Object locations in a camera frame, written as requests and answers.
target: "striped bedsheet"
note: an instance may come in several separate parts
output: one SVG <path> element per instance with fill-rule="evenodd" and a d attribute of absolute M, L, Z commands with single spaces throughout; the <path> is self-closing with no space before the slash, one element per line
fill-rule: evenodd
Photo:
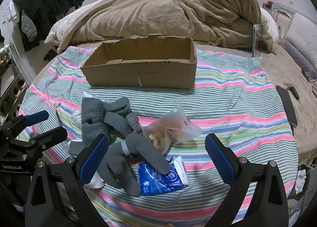
<path fill-rule="evenodd" d="M 27 141 L 59 125 L 67 129 L 68 139 L 81 138 L 80 128 L 71 122 L 70 115 L 86 89 L 107 102 L 128 97 L 143 126 L 182 102 L 188 118 L 203 130 L 201 137 L 177 144 L 168 152 L 183 156 L 189 187 L 138 198 L 108 185 L 102 190 L 87 190 L 109 226 L 148 227 L 169 223 L 175 227 L 204 226 L 229 191 L 205 150 L 204 139 L 209 133 L 215 133 L 237 156 L 244 156 L 250 162 L 266 164 L 275 160 L 286 194 L 290 193 L 297 173 L 296 145 L 280 97 L 258 58 L 197 50 L 196 81 L 191 90 L 90 88 L 80 66 L 93 51 L 69 47 L 55 59 L 39 84 L 30 86 L 20 114 L 47 110 L 50 117 L 25 129 L 20 139 Z M 68 156 L 67 144 L 63 142 L 46 151 L 45 160 L 61 163 Z M 136 174 L 137 165 L 131 167 Z M 255 183 L 250 185 L 235 221 L 245 215 L 254 189 Z"/>

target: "black jacket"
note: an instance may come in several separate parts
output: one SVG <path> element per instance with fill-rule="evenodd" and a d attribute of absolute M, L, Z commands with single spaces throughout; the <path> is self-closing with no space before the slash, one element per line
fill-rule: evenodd
<path fill-rule="evenodd" d="M 67 12 L 70 8 L 76 9 L 82 5 L 84 0 L 13 0 L 15 4 L 25 11 L 33 21 L 37 37 L 29 42 L 27 36 L 21 31 L 21 12 L 19 27 L 22 35 L 22 42 L 25 51 L 31 50 L 39 45 L 39 41 L 46 39 L 51 27 L 56 22 L 57 15 Z"/>

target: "metal bolt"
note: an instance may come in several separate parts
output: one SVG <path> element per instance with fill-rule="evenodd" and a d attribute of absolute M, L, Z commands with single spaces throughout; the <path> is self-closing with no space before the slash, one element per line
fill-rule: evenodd
<path fill-rule="evenodd" d="M 276 162 L 270 161 L 270 166 L 275 167 L 276 166 Z"/>
<path fill-rule="evenodd" d="M 75 161 L 75 157 L 74 156 L 70 156 L 69 158 L 66 159 L 66 162 L 68 163 L 72 163 Z"/>
<path fill-rule="evenodd" d="M 38 167 L 43 167 L 44 165 L 45 165 L 45 163 L 44 163 L 43 161 L 41 161 L 41 162 L 39 162 L 39 163 L 37 164 Z"/>
<path fill-rule="evenodd" d="M 239 162 L 245 164 L 248 160 L 245 157 L 239 157 Z"/>

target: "ziplock bag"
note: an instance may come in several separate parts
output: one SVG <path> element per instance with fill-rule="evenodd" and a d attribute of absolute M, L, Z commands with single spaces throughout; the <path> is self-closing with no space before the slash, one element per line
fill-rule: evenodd
<path fill-rule="evenodd" d="M 180 103 L 168 114 L 143 127 L 143 133 L 165 154 L 170 145 L 197 138 L 202 134 L 202 130 L 187 119 Z"/>
<path fill-rule="evenodd" d="M 90 94 L 87 92 L 87 90 L 85 90 L 81 96 L 81 99 L 78 103 L 78 105 L 76 106 L 74 112 L 71 114 L 70 118 L 71 121 L 77 126 L 77 127 L 81 127 L 81 102 L 83 97 L 93 97 L 93 98 L 97 98 L 96 96 Z"/>
<path fill-rule="evenodd" d="M 137 182 L 141 187 L 141 195 L 149 196 L 180 190 L 189 185 L 189 179 L 181 156 L 166 156 L 171 170 L 164 175 L 157 172 L 147 162 L 138 166 Z"/>

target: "cardboard box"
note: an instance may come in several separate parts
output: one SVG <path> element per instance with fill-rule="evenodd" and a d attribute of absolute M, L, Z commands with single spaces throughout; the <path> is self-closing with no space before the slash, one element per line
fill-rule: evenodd
<path fill-rule="evenodd" d="M 80 69 L 91 86 L 192 88 L 196 65 L 191 38 L 150 35 L 104 42 Z"/>

